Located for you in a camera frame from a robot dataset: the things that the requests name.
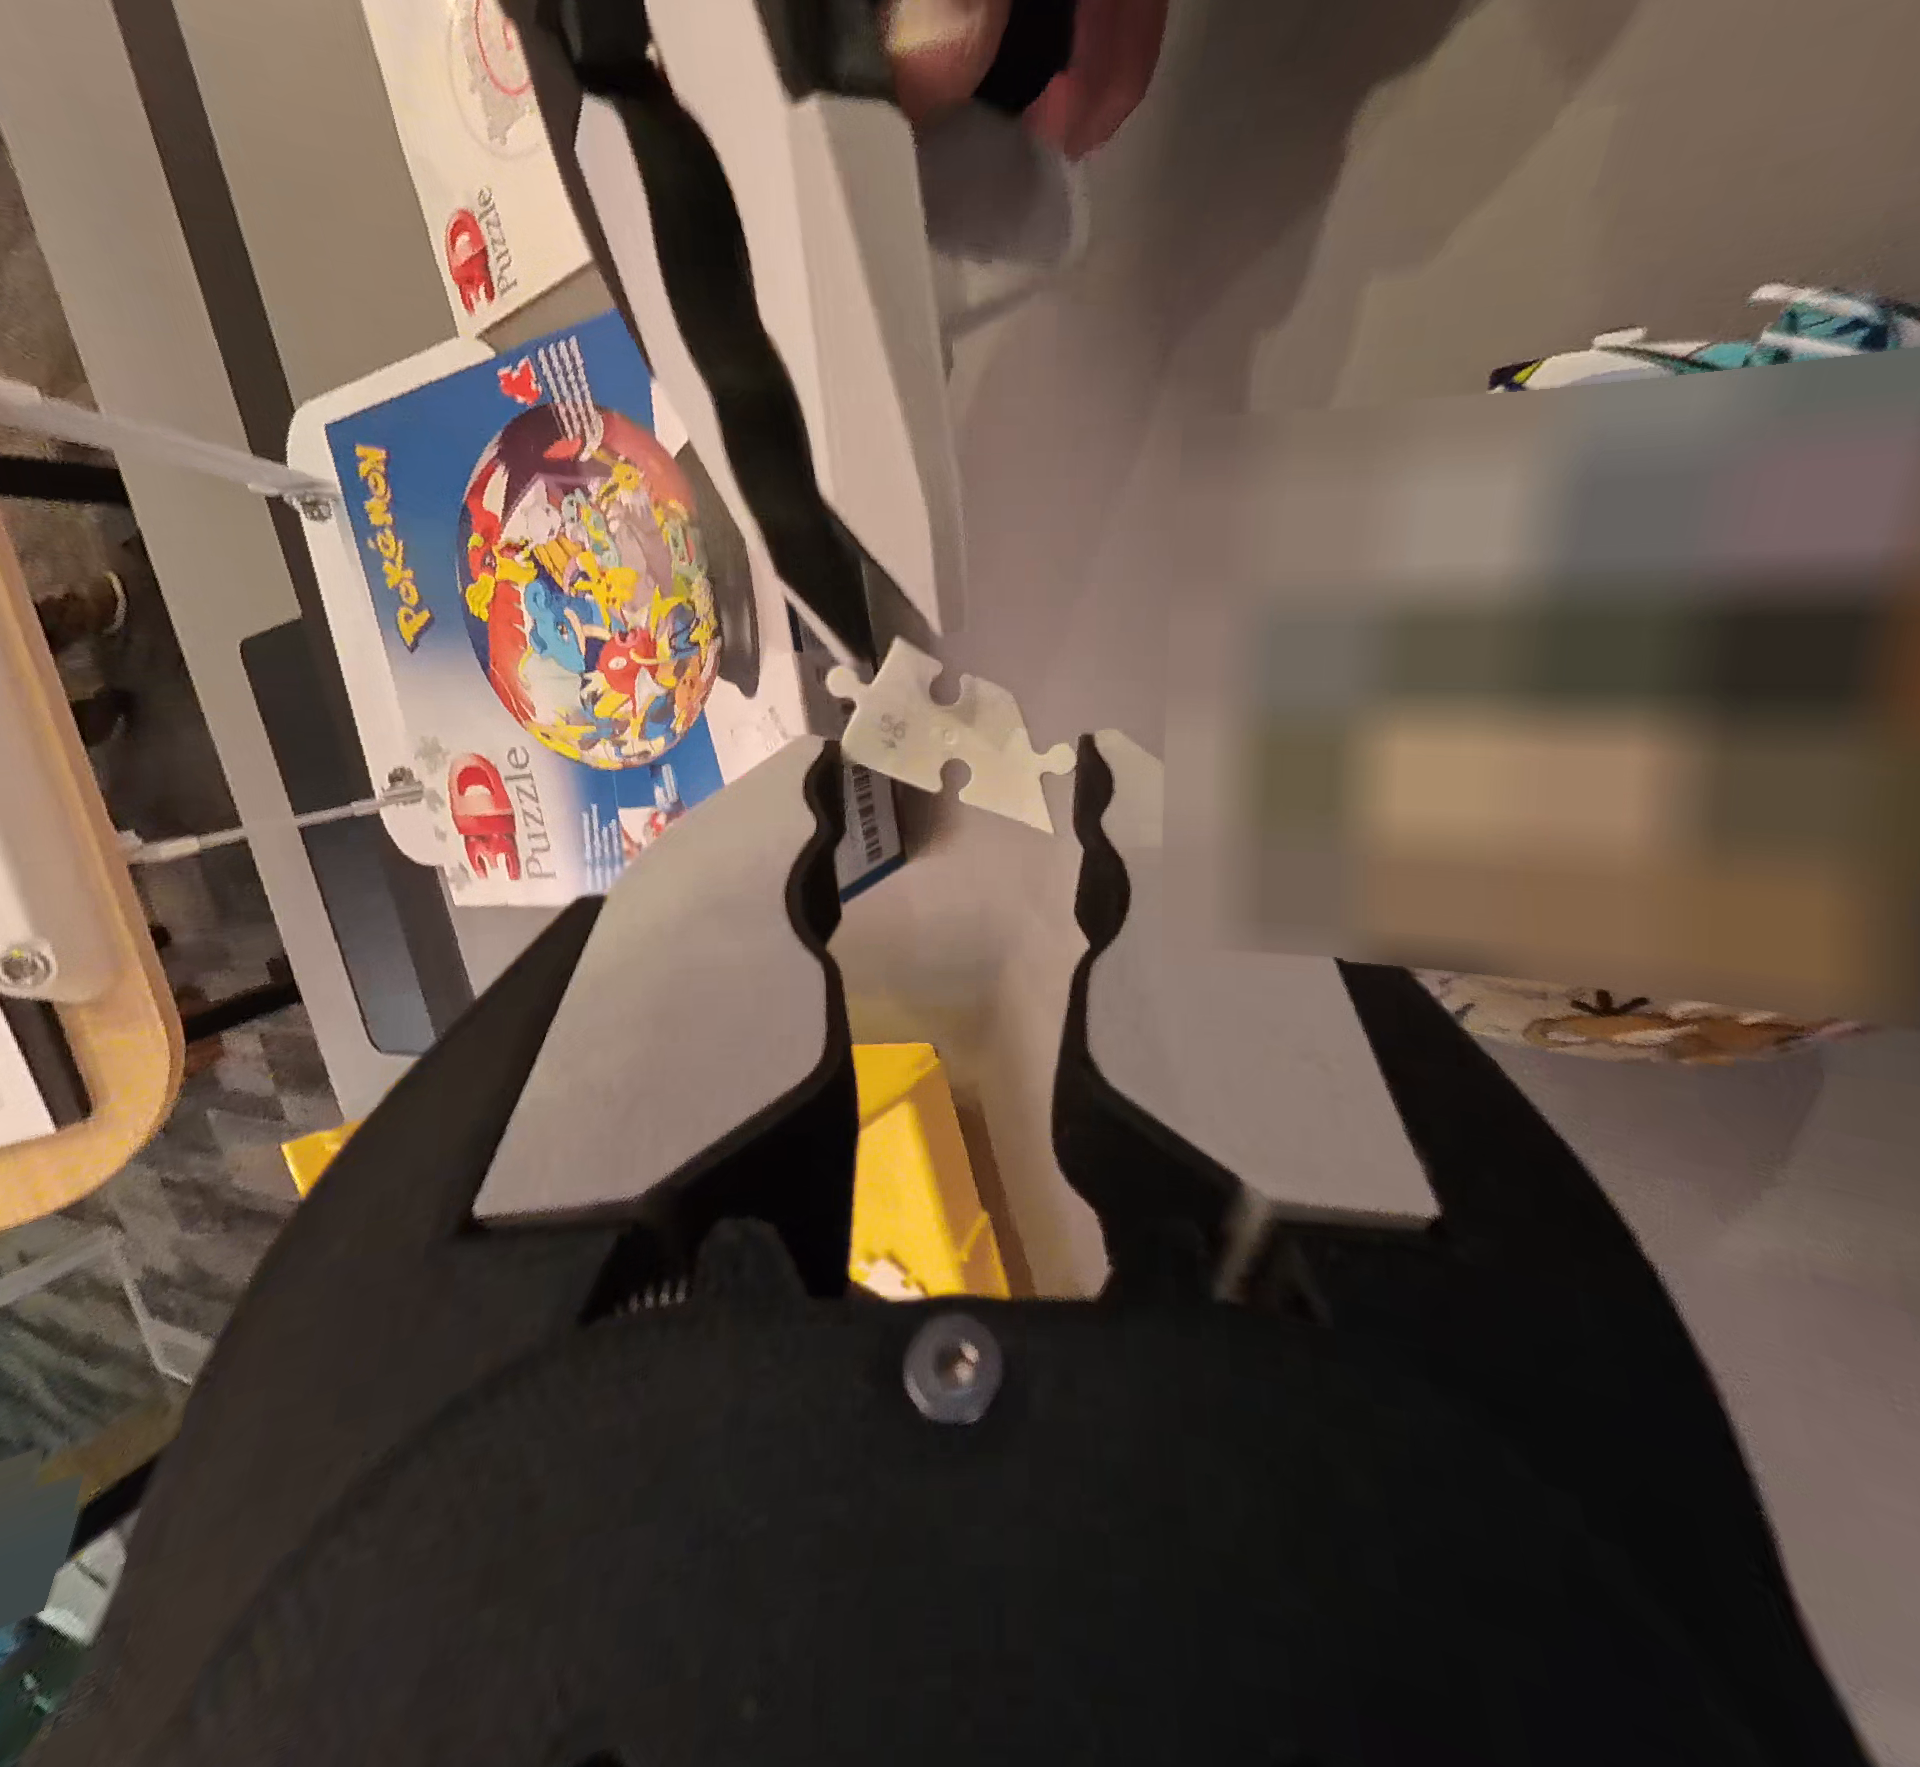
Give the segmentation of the white instruction sheet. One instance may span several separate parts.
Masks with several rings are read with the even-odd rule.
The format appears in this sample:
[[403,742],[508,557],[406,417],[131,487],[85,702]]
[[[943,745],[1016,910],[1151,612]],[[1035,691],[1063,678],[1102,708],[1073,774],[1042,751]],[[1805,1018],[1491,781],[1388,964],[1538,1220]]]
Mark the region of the white instruction sheet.
[[489,336],[587,267],[498,0],[357,0],[454,328]]

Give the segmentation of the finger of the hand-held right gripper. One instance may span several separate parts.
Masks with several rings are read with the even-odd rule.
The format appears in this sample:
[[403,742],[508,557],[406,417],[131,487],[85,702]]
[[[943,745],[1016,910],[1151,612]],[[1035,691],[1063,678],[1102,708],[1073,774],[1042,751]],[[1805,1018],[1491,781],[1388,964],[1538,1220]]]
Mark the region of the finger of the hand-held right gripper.
[[861,554],[819,495],[798,391],[758,316],[745,229],[699,123],[647,77],[587,92],[574,157],[640,351],[784,600],[875,669]]
[[802,485],[929,633],[966,612],[962,474],[920,167],[867,0],[642,0],[670,107],[723,178],[748,325],[799,422]]

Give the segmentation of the yellow plastic bin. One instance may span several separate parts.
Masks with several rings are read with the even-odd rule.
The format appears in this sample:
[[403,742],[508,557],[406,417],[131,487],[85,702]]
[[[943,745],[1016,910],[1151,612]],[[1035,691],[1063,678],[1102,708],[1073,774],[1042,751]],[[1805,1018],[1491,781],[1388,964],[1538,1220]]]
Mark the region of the yellow plastic bin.
[[623,1224],[640,1274],[686,1274],[725,1221],[769,1227],[802,1289],[881,1299],[1003,1299],[995,1230],[929,1045],[753,1046],[742,1033],[669,1045],[656,1028],[564,1040],[520,1088],[443,1039],[390,1105],[479,1099],[454,1152],[458,1224]]

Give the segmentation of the colourful puzzle ball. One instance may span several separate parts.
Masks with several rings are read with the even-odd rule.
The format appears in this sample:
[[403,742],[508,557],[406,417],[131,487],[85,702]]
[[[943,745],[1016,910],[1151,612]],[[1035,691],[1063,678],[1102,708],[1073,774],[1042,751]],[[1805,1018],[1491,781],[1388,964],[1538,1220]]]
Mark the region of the colourful puzzle ball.
[[[1645,328],[1612,329],[1583,348],[1491,368],[1485,391],[1541,394],[1916,348],[1916,308],[1883,293],[1761,283],[1746,303],[1767,308],[1769,319],[1745,338],[1659,342]],[[1464,970],[1416,967],[1412,977],[1482,1045],[1527,1045],[1593,1062],[1732,1066],[1808,1056],[1873,1033],[1870,1025],[1833,1016],[1792,1018],[1741,1005],[1617,995],[1607,986]]]

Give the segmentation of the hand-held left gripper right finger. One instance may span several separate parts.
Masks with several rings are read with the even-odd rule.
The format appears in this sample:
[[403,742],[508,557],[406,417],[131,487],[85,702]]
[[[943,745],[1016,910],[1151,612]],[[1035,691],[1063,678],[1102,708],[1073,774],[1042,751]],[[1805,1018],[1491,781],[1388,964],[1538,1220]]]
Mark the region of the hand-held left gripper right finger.
[[1076,745],[1079,957],[1053,1155],[1099,1227],[1106,1299],[1257,1299],[1304,1227],[1415,1236],[1441,1217],[1330,957],[1190,939],[1164,765],[1115,728]]

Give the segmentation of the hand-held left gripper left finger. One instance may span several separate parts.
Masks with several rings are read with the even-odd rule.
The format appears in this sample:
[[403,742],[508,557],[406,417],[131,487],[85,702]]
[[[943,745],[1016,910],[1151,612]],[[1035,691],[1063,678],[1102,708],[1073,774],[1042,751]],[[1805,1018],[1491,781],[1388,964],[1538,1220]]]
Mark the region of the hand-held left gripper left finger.
[[468,1010],[502,1046],[468,1241],[488,1258],[629,1246],[690,1279],[723,1224],[848,1293],[855,1076],[830,941],[842,758],[799,738],[695,808],[675,855],[553,919]]

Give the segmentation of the white jigsaw piece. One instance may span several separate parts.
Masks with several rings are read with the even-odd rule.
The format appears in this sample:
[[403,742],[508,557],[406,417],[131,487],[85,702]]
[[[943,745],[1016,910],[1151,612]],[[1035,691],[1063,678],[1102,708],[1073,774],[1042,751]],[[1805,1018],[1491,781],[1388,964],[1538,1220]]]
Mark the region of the white jigsaw piece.
[[848,708],[842,758],[923,794],[943,794],[947,768],[962,765],[962,807],[1053,835],[1045,778],[1071,778],[1073,749],[1035,745],[1019,701],[995,683],[964,675],[951,696],[939,701],[940,672],[907,639],[891,643],[873,678],[831,666],[827,695]]

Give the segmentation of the light wooden curved frame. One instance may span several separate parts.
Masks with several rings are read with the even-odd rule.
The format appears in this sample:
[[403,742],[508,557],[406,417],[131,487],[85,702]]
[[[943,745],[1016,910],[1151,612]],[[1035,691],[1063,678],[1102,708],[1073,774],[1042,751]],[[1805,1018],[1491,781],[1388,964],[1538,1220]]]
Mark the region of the light wooden curved frame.
[[3,540],[3,1018],[50,1006],[88,1111],[59,1127],[3,1028],[3,1227],[112,1178],[177,1102],[182,1033],[12,540]]

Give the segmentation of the clear acrylic stand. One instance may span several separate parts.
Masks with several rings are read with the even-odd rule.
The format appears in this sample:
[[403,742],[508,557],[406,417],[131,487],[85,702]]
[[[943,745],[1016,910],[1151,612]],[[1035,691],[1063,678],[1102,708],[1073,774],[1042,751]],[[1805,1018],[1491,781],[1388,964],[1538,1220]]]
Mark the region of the clear acrylic stand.
[[332,520],[332,510],[344,505],[344,494],[330,474],[313,477],[303,467],[271,462],[240,447],[50,398],[14,379],[3,379],[3,427],[85,447],[90,454],[112,454],[113,460],[142,460],[243,485],[263,498],[297,505],[310,523],[326,523]]
[[395,808],[409,808],[418,807],[423,798],[423,784],[418,781],[416,772],[409,768],[395,768],[390,774],[390,784],[376,792],[363,794],[357,800],[324,807],[324,808],[307,808],[307,811],[284,811],[276,821],[258,821],[258,824],[235,824],[228,828],[208,828],[201,835],[165,835],[165,837],[142,837],[135,835],[131,828],[118,831],[118,855],[125,860],[125,865],[175,865],[182,860],[198,860],[208,851],[223,851],[235,847],[250,847],[253,835],[260,831],[276,831],[276,835],[310,835],[317,828],[330,828],[339,824],[352,824],[352,821],[376,821],[383,811]]

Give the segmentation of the blue puzzle box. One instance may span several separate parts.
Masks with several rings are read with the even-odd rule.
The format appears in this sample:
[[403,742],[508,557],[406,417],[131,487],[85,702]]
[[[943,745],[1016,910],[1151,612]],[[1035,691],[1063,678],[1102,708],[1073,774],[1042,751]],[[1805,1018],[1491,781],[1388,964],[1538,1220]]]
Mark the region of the blue puzzle box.
[[785,742],[827,650],[730,528],[616,313],[451,338],[301,405],[286,462],[395,848],[468,910],[614,878]]

